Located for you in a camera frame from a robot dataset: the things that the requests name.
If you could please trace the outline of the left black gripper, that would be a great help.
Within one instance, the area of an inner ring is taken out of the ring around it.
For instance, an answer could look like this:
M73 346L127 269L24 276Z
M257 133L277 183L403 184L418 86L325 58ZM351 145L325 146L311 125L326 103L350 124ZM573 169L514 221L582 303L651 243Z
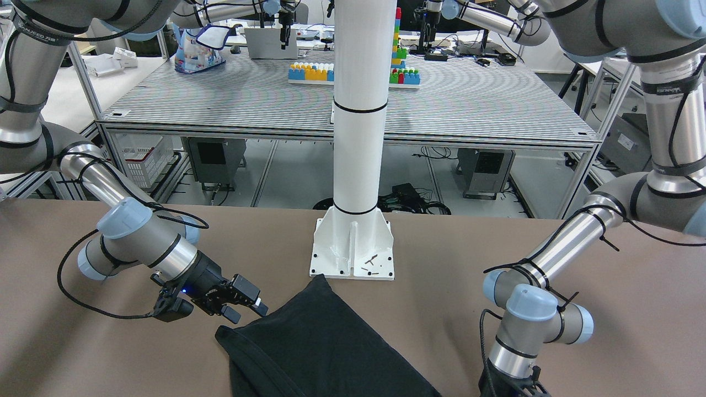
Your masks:
M485 359L479 380L480 396L550 396L539 381L540 372L541 368L534 366L529 377L517 379L500 372L490 359Z

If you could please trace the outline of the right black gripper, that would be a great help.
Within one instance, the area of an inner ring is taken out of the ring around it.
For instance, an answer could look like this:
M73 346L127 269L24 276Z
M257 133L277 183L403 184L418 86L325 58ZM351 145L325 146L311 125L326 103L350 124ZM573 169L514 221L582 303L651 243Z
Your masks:
M230 303L247 307L260 317L268 314L255 284L240 274L223 277L219 265L201 251L197 251L191 266L179 276L179 288L207 314L221 315L232 324L238 324L242 315L228 306Z

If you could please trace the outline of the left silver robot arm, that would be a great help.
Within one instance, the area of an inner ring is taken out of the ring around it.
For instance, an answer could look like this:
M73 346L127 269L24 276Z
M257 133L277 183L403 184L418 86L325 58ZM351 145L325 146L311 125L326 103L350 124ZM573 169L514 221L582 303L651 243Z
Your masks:
M638 66L652 169L603 184L532 254L486 270L484 294L505 312L482 355L482 396L546 395L542 344L592 336L587 309L550 280L608 229L641 221L704 236L704 2L537 1L533 10L575 60L624 50Z

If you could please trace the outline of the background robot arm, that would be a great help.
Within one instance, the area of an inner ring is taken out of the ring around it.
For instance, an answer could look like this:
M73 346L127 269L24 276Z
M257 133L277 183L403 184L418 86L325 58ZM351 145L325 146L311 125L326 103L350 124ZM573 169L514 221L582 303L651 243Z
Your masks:
M525 47L536 47L544 43L550 35L550 26L532 1L509 1L517 18L481 7L469 1L425 1L423 8L435 16L446 19L460 19L493 31L512 42Z

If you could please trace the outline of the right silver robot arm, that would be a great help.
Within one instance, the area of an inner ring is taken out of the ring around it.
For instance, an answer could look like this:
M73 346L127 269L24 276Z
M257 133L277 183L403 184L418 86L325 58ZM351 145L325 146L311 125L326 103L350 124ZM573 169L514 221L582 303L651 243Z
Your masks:
M144 265L161 291L149 318L169 322L199 307L239 321L234 305L267 314L257 286L221 268L194 245L207 223L152 201L80 134L40 120L71 42L94 20L119 34L162 29L179 1L13 1L13 28L2 47L2 174L58 171L83 184L109 212L81 239L82 274L106 281Z

